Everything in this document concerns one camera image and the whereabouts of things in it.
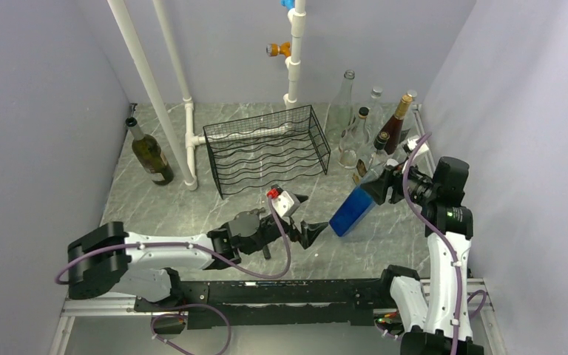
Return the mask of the dark bottle black capsule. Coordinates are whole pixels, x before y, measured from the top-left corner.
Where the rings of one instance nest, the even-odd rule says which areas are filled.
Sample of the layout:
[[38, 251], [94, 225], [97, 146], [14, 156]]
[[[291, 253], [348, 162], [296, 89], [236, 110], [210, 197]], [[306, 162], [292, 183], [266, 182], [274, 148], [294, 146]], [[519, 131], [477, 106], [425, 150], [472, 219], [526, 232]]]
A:
[[380, 131], [370, 143], [361, 147], [356, 153], [357, 160], [355, 172], [352, 175], [353, 182], [359, 185], [362, 179], [376, 165], [383, 166], [386, 164], [390, 155], [385, 151], [385, 146], [389, 139], [387, 132]]

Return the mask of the blue glass bottle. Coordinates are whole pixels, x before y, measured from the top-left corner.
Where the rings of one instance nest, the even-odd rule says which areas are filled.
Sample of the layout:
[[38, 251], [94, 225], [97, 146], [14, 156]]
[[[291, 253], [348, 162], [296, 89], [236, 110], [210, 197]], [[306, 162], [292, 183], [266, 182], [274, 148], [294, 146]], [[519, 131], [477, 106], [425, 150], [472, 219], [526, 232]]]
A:
[[[387, 169], [389, 172], [399, 165], [397, 160], [389, 158], [385, 165], [379, 164], [372, 169]], [[346, 197], [341, 206], [329, 220], [329, 226], [338, 237], [344, 237], [375, 207], [379, 206], [359, 187]]]

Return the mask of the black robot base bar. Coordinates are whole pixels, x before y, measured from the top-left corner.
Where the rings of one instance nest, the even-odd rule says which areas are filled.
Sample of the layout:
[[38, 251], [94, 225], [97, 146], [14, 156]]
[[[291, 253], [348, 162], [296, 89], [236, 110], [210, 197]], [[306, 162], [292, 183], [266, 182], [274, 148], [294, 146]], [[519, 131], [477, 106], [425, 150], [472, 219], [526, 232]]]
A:
[[181, 281], [178, 297], [159, 303], [138, 297], [134, 309], [153, 313], [180, 305], [210, 305], [221, 311], [233, 326], [328, 323], [372, 326], [375, 315], [396, 308], [390, 283], [399, 276], [419, 278], [413, 269], [389, 265], [377, 279]]

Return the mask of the dark bottle silver capsule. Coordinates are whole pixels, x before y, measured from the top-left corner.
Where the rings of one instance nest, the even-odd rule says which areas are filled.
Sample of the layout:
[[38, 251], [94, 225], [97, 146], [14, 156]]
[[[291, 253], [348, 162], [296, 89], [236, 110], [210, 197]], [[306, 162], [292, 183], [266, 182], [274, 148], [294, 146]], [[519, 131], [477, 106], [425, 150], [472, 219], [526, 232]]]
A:
[[175, 175], [158, 141], [145, 134], [135, 118], [127, 118], [125, 124], [132, 135], [132, 151], [152, 182], [159, 186], [171, 183]]

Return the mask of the clear bottle black cap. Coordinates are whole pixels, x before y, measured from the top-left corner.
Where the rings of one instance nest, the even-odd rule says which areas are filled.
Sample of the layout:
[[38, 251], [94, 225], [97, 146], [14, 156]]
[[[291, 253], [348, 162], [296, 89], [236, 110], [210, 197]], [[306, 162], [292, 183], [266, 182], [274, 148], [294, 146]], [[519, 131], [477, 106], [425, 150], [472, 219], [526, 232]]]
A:
[[357, 162], [357, 152], [368, 142], [369, 134], [366, 129], [366, 121], [369, 108], [361, 106], [354, 122], [345, 130], [338, 145], [338, 163], [345, 169], [352, 169]]

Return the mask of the clear round glass bottle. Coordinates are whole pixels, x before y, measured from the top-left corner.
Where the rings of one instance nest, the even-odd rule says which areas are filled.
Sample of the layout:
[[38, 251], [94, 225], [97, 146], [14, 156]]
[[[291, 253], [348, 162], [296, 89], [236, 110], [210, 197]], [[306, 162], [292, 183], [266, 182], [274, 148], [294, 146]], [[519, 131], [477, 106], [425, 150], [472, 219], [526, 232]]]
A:
[[385, 112], [381, 102], [382, 93], [383, 88], [372, 87], [371, 96], [365, 103], [365, 107], [369, 109], [365, 127], [371, 138], [375, 137], [385, 124]]

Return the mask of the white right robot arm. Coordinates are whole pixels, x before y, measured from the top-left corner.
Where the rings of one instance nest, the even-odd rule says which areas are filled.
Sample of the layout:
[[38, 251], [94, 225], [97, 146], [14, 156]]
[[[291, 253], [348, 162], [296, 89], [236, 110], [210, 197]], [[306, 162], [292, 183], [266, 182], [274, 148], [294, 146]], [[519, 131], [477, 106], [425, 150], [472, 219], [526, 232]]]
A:
[[398, 266], [383, 272], [378, 297], [397, 307], [404, 331], [401, 354], [483, 354], [473, 341], [467, 301], [467, 261], [473, 213], [462, 201], [469, 166], [440, 159], [432, 176], [394, 159], [370, 170], [360, 186], [375, 202], [405, 200], [421, 212], [430, 254], [429, 295], [418, 274]]

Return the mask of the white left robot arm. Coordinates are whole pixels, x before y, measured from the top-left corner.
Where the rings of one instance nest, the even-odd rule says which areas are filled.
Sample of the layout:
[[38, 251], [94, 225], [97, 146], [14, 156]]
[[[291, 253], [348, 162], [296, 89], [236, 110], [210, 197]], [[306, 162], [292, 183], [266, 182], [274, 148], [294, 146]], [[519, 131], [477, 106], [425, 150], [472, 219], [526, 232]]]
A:
[[[291, 266], [291, 244], [308, 249], [328, 223], [296, 224], [293, 214], [307, 196], [274, 190], [266, 207], [243, 211], [222, 226], [188, 237], [161, 237], [126, 231], [110, 222], [78, 238], [67, 247], [68, 264], [55, 281], [68, 287], [72, 300], [88, 300], [109, 292], [129, 294], [176, 309], [183, 301], [178, 268], [224, 270], [235, 268], [262, 279], [277, 280]], [[281, 239], [285, 269], [259, 274], [240, 266], [242, 255], [263, 252]]]

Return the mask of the dark bottle gold foil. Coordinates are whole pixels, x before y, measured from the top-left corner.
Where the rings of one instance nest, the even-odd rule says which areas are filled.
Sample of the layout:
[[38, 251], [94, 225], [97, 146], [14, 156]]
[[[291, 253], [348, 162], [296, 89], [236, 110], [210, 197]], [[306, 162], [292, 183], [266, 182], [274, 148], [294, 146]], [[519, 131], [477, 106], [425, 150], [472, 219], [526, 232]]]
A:
[[388, 140], [384, 148], [388, 155], [392, 155], [396, 151], [398, 144], [402, 141], [401, 134], [404, 119], [413, 101], [414, 98], [411, 94], [406, 93], [403, 95], [394, 113], [379, 131], [380, 133], [385, 133], [388, 136]]

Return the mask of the clear bottle black gold label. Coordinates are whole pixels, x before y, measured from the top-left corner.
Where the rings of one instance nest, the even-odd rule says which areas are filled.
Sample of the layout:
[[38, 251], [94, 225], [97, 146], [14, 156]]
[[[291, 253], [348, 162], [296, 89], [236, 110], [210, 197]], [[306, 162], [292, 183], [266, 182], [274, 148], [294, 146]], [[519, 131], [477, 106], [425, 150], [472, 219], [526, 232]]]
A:
[[339, 88], [339, 92], [328, 105], [326, 116], [325, 137], [331, 145], [337, 145], [342, 132], [351, 124], [352, 116], [352, 89], [355, 79], [353, 70], [346, 70]]

